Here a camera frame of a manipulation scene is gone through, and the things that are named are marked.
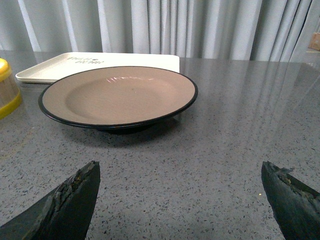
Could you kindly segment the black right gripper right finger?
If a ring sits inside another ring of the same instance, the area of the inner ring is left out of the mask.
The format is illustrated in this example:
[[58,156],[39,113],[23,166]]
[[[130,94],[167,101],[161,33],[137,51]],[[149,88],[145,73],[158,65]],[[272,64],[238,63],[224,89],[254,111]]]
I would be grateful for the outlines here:
[[290,172],[269,161],[262,163],[261,180],[274,218],[286,240],[318,240],[320,193]]

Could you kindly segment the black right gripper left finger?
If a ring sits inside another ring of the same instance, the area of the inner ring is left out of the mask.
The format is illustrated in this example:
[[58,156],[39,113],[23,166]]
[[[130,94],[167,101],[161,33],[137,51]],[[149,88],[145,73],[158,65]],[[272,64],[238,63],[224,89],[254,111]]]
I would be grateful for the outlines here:
[[2,240],[83,240],[100,186],[100,164],[91,161],[27,210],[0,227]]

